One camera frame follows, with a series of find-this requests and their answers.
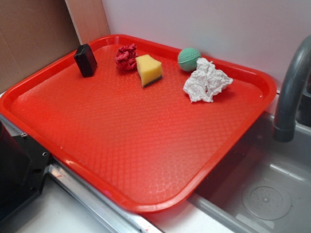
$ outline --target kitchen sink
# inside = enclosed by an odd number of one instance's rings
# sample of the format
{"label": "kitchen sink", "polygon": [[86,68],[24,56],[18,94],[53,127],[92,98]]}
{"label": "kitchen sink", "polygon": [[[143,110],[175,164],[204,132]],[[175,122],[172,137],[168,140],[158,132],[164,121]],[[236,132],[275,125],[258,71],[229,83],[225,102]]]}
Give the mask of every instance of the kitchen sink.
{"label": "kitchen sink", "polygon": [[264,113],[196,189],[190,201],[236,232],[311,232],[311,128],[272,138]]}

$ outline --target gray faucet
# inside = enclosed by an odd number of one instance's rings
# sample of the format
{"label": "gray faucet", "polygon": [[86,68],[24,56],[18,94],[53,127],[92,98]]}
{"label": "gray faucet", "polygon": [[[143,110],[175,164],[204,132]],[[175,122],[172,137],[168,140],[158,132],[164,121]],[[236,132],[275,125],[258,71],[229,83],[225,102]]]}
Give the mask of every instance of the gray faucet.
{"label": "gray faucet", "polygon": [[297,49],[278,98],[273,138],[289,142],[297,122],[311,126],[311,35]]}

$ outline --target white tissue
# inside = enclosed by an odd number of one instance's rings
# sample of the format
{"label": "white tissue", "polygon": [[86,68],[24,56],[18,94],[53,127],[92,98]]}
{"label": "white tissue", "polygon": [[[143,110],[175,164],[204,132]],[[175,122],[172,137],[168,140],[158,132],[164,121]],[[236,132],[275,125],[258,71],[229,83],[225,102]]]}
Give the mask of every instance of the white tissue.
{"label": "white tissue", "polygon": [[197,70],[194,71],[184,85],[184,91],[191,102],[203,100],[213,102],[213,96],[224,90],[233,82],[222,70],[215,69],[213,62],[205,58],[197,60]]}

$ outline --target green knitted ball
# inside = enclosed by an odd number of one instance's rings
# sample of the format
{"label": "green knitted ball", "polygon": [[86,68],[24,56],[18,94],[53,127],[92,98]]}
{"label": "green knitted ball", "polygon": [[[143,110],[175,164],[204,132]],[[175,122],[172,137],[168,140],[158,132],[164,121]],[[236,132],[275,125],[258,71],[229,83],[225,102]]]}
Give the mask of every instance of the green knitted ball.
{"label": "green knitted ball", "polygon": [[178,64],[184,71],[196,70],[196,61],[201,57],[199,50],[185,48],[178,55]]}

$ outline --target black sponge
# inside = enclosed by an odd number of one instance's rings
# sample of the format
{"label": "black sponge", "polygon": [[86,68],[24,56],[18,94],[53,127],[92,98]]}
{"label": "black sponge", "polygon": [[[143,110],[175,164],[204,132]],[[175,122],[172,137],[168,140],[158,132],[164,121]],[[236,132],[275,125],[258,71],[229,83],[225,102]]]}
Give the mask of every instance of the black sponge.
{"label": "black sponge", "polygon": [[83,75],[83,77],[91,77],[94,75],[97,62],[88,44],[80,45],[74,59]]}

